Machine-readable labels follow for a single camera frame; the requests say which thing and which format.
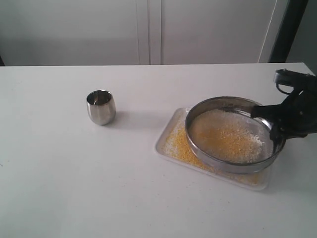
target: grain pile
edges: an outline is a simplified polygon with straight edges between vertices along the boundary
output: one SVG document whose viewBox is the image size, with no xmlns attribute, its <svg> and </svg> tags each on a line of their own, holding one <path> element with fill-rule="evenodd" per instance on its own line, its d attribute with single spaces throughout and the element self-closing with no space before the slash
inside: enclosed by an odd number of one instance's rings
<svg viewBox="0 0 317 238">
<path fill-rule="evenodd" d="M 263 181 L 265 170 L 250 175 L 236 175 L 222 172 L 215 169 L 214 167 L 204 164 L 194 155 L 187 142 L 186 131 L 184 127 L 185 118 L 186 114 L 179 115 L 179 119 L 175 127 L 171 130 L 169 136 L 167 137 L 163 146 L 163 150 L 166 155 L 209 173 L 234 180 L 238 183 L 255 186 L 259 185 Z"/>
<path fill-rule="evenodd" d="M 258 160 L 262 142 L 233 113 L 213 110 L 199 115 L 190 130 L 193 142 L 221 160 L 249 163 Z"/>
</svg>

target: metal cup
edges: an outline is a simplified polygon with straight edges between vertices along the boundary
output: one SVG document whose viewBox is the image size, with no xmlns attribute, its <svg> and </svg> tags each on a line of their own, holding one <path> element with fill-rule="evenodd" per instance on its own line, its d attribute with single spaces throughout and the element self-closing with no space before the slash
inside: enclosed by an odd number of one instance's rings
<svg viewBox="0 0 317 238">
<path fill-rule="evenodd" d="M 90 119 L 98 124 L 105 125 L 111 122 L 116 114 L 113 96 L 106 90 L 98 90 L 87 96 L 87 110 Z"/>
</svg>

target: sieve rim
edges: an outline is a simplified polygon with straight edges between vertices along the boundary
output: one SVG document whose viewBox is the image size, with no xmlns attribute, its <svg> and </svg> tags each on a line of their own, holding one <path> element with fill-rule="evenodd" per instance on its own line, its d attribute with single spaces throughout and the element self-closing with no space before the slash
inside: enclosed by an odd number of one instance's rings
<svg viewBox="0 0 317 238">
<path fill-rule="evenodd" d="M 222 160 L 220 158 L 217 158 L 215 156 L 211 156 L 209 155 L 208 153 L 206 153 L 204 150 L 202 150 L 196 143 L 193 142 L 192 140 L 192 137 L 189 133 L 189 117 L 191 116 L 191 113 L 193 113 L 194 110 L 196 110 L 198 107 L 200 107 L 202 104 L 205 104 L 207 102 L 210 102 L 210 101 L 213 101 L 213 100 L 221 100 L 221 99 L 224 99 L 224 100 L 241 100 L 241 101 L 244 101 L 244 102 L 249 102 L 251 104 L 254 104 L 254 106 L 262 106 L 260 103 L 258 102 L 255 102 L 253 100 L 249 100 L 249 99 L 246 99 L 246 98 L 241 98 L 241 97 L 230 97 L 230 96 L 222 96 L 222 97 L 214 97 L 214 98 L 209 98 L 209 99 L 206 99 L 206 100 L 203 100 L 201 102 L 199 102 L 198 104 L 196 104 L 194 107 L 192 107 L 190 109 L 190 111 L 188 112 L 187 116 L 186 116 L 186 119 L 185 119 L 185 131 L 186 131 L 186 135 L 187 135 L 187 139 L 189 141 L 189 144 L 191 145 L 191 148 L 193 150 L 193 147 L 195 147 L 196 150 L 199 151 L 199 153 L 203 154 L 205 157 L 209 158 L 209 159 L 212 159 L 214 161 L 217 161 L 219 163 L 222 163 L 222 164 L 226 164 L 226 165 L 231 165 L 231 166 L 235 166 L 235 167 L 252 167 L 252 166 L 260 166 L 261 164 L 267 164 L 269 160 L 272 160 L 272 163 L 273 161 L 275 160 L 276 156 L 281 152 L 281 150 L 284 148 L 284 145 L 285 145 L 285 142 L 286 140 L 283 138 L 281 143 L 280 143 L 280 147 L 274 152 L 272 153 L 271 156 L 263 159 L 263 160 L 260 160 L 260 161 L 255 161 L 255 162 L 245 162 L 245 163 L 236 163 L 236 162 L 231 162 L 231 161 L 226 161 L 226 160 Z M 272 126 L 272 123 L 270 123 L 269 121 L 263 119 L 263 118 L 259 118 L 266 126 L 267 125 L 270 125 L 270 127 Z"/>
</svg>

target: cabinet door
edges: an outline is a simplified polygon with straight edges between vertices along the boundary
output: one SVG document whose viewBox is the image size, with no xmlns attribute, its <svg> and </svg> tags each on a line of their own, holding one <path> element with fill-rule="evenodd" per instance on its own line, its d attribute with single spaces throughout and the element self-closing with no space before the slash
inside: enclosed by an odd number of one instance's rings
<svg viewBox="0 0 317 238">
<path fill-rule="evenodd" d="M 160 61 L 163 64 L 266 61 L 287 2 L 161 0 Z"/>
<path fill-rule="evenodd" d="M 149 64 L 147 0 L 5 0 L 6 65 Z"/>
</svg>

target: plastic tray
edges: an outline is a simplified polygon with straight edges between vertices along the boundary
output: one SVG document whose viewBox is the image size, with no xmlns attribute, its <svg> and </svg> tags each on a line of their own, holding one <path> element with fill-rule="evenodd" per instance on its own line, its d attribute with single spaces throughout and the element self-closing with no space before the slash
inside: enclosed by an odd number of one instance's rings
<svg viewBox="0 0 317 238">
<path fill-rule="evenodd" d="M 175 144 L 177 144 L 177 142 L 173 142 L 175 138 L 173 138 L 171 134 L 177 133 L 181 127 L 185 126 L 185 118 L 188 112 L 189 109 L 186 108 L 177 109 L 159 137 L 155 149 L 162 158 L 247 189 L 262 190 L 267 187 L 272 166 L 255 174 L 237 175 L 219 170 L 217 171 L 210 166 L 204 166 L 202 169 L 195 165 L 181 161 L 177 155 L 177 148 L 175 148 Z"/>
</svg>

